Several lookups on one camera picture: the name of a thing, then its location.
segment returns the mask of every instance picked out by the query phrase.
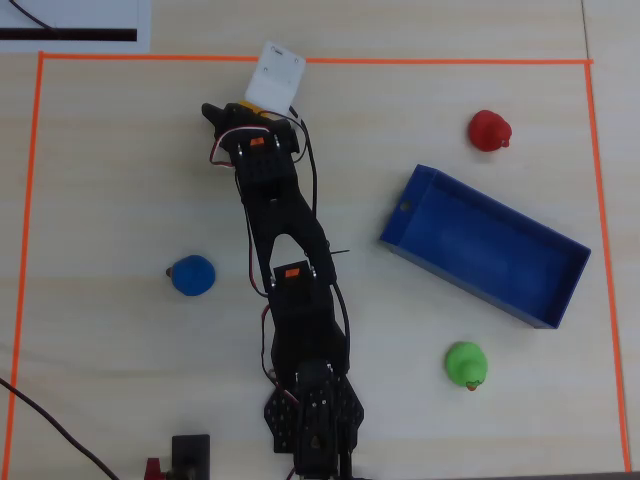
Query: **orange tape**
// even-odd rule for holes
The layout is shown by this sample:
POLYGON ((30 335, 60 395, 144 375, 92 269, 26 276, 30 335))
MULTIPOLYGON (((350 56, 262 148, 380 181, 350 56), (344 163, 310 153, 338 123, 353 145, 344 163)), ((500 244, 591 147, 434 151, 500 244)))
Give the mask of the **orange tape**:
MULTIPOLYGON (((38 137, 38 118, 40 116, 40 97, 42 94, 42 70, 44 55, 38 52, 38 70, 36 73, 36 93, 33 99, 31 117, 31 143, 29 144, 29 166, 27 168, 27 191, 24 199, 24 218, 22 220, 22 251, 20 253, 20 280, 18 283, 18 306, 16 308, 16 327, 13 335, 13 360, 11 362, 11 385, 18 383, 18 364, 20 362, 20 340, 22 338, 22 314, 24 311, 24 291, 27 282, 27 257, 29 253, 29 224, 31 220, 31 192, 33 191, 33 168, 36 160, 36 139, 38 137)), ((16 408, 16 396, 9 394, 7 411, 7 432, 4 439, 4 459, 2 461, 2 480, 9 478, 9 460, 11 459, 11 440, 13 438, 13 419, 16 408)))
MULTIPOLYGON (((58 60, 173 60, 186 62, 257 62, 242 55, 121 55, 94 53, 45 53, 58 60)), ((586 65, 591 59, 494 59, 494 58, 307 58, 307 63, 332 65, 586 65)))
POLYGON ((611 247, 609 246, 609 229, 607 227, 607 209, 604 203, 602 188, 602 168, 600 165, 600 148, 598 146, 598 129, 596 128, 596 110, 593 103, 593 85, 591 67, 584 65, 584 78, 587 84, 587 104, 589 106, 589 123, 591 125, 591 148, 593 164, 596 171, 596 189, 598 190, 598 207, 600 209, 600 227, 602 229, 602 245, 604 248, 604 266, 607 272, 607 290, 609 293, 609 313, 611 315, 611 338, 613 341, 613 361, 616 369, 616 389, 618 395, 618 420, 620 422, 620 442, 624 470, 631 472, 631 454, 629 453, 629 436, 627 434, 627 414, 624 396, 624 377, 622 375, 622 355, 620 353, 620 333, 618 331, 618 313, 616 294, 613 285, 613 267, 611 264, 611 247))

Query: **blue tray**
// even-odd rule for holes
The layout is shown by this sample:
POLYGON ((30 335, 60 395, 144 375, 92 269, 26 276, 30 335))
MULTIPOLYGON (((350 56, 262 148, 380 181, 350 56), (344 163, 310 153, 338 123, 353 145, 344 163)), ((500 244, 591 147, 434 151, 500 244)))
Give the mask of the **blue tray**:
POLYGON ((558 328, 591 250, 418 165, 380 239, 536 328, 558 328))

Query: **black stripe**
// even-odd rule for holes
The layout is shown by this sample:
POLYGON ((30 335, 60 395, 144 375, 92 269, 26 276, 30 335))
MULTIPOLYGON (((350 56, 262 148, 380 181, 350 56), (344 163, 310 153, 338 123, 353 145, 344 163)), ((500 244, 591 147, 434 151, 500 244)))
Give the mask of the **black stripe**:
POLYGON ((0 40, 88 40, 100 42, 135 42, 135 28, 0 28, 0 40))

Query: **blue toy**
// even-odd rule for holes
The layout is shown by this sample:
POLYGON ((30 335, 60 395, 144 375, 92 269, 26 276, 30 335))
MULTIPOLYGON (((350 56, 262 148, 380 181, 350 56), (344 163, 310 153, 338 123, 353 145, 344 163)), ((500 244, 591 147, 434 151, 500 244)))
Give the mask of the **blue toy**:
POLYGON ((180 292, 188 297, 201 295, 216 281, 216 271, 211 262, 200 255, 189 255, 167 269, 167 276, 180 292))

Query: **green ball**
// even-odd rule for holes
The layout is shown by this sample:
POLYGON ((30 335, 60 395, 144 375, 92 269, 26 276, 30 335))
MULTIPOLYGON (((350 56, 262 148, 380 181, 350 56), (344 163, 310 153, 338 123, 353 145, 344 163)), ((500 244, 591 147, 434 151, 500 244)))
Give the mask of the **green ball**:
POLYGON ((456 343, 445 358, 445 368, 451 381, 471 391, 485 381, 488 367, 483 351, 471 342, 456 343))

